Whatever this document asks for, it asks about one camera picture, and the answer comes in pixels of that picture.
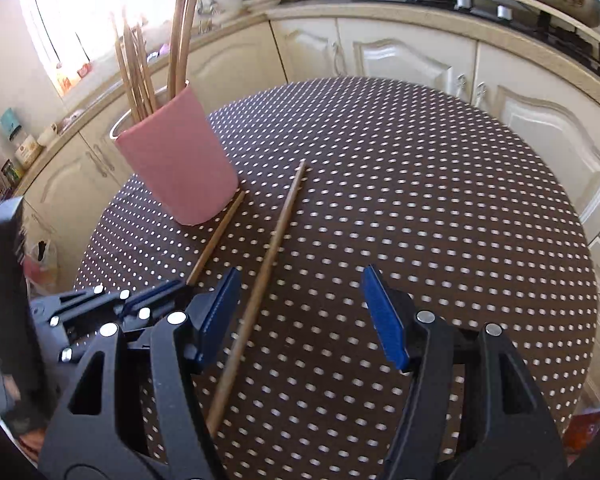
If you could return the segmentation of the light wooden chopstick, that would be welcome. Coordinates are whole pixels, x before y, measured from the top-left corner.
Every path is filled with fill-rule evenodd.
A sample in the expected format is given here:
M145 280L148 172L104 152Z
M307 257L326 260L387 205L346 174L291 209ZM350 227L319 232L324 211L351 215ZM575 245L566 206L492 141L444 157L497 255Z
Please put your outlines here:
M216 386L207 416L207 427L211 437L215 437L218 434L222 425L224 412L228 400L230 400L230 393L237 377L240 362L242 362L242 356L248 346L253 327L256 325L261 302L265 296L268 281L270 280L279 248L282 246L287 226L294 212L294 202L298 196L306 168L308 168L308 163L305 159L302 159L276 222L275 231L270 239L270 244L268 244L268 251L263 258L253 288L251 289L251 294L246 304L244 315L242 316L242 325L239 327L237 333L237 339L234 341L232 348L230 348L230 355L225 362L222 376Z

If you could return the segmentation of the pink chopstick cup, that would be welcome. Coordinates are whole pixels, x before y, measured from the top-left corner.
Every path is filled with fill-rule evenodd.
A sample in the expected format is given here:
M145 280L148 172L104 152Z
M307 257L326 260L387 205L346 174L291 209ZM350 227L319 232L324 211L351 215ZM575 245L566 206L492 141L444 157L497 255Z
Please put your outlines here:
M182 226L212 219L238 188L237 171L190 87L135 125L121 117L109 137L154 199Z

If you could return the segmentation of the brown polka dot tablecloth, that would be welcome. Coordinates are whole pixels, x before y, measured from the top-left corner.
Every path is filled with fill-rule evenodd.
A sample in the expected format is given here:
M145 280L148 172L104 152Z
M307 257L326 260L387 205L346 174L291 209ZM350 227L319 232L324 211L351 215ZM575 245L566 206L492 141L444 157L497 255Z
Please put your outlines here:
M380 78L263 91L210 122L246 196L204 267L250 292L301 188L216 448L232 479L379 479L411 385L388 361L366 266L450 325L503 327L558 431L592 359L598 292L579 215L544 160L457 98Z

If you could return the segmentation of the cream lower kitchen cabinets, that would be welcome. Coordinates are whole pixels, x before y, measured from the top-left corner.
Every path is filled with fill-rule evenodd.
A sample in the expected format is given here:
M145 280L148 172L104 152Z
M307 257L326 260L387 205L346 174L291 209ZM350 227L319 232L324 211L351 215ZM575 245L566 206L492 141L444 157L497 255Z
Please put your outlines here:
M462 99L518 133L580 214L600 290L600 68L501 25L388 3L266 10L196 37L187 76L217 110L289 81L414 82ZM588 379L600 405L600 307Z

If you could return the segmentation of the bundle of chopsticks in cup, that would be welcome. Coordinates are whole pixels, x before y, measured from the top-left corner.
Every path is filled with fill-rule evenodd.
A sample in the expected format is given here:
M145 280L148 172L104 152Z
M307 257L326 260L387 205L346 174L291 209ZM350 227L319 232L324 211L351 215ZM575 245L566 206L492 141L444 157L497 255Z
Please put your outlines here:
M114 52L124 93L129 102L133 122L138 124L158 110L143 33L140 26L131 27L126 18L123 19L122 29L114 31L117 35Z

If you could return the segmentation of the chopstick in cup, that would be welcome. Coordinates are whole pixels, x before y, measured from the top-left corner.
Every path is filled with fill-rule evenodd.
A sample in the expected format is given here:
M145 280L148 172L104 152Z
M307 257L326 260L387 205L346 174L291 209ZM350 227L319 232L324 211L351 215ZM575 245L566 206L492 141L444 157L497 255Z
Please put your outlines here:
M176 69L176 94L185 88L188 50L190 36L192 36L196 5L197 0L186 0L186 7L182 23L180 52L178 52L178 68Z
M175 0L170 39L168 73L168 92L170 99L173 99L176 95L176 69L178 68L178 52L180 52L181 32L185 7L186 0Z

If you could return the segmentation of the chopstick in cup left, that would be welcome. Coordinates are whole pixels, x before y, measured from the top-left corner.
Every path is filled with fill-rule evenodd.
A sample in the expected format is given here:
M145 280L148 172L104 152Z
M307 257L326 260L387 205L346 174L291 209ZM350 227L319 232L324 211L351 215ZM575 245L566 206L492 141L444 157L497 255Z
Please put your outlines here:
M180 52L181 32L185 7L186 0L175 0L170 39L168 73L168 92L170 99L173 99L176 95L176 69L178 68L178 52Z

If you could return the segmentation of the chopstick in cup right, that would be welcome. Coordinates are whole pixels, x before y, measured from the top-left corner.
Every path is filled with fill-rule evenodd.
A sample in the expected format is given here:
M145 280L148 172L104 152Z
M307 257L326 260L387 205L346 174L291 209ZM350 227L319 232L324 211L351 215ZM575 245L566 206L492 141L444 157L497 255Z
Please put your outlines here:
M176 94L185 88L188 50L190 36L192 36L196 5L197 0L186 0L186 7L182 23L180 52L178 52L178 68L176 69Z

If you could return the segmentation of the jar with teal lid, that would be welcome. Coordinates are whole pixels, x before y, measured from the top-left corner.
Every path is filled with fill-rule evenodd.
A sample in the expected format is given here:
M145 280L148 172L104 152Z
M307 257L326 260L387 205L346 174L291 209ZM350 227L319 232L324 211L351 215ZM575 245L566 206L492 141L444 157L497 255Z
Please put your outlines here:
M0 125L4 136L16 149L15 158L23 170L28 170L38 159L42 152L42 146L38 144L34 136L24 130L16 113L8 108L0 118Z

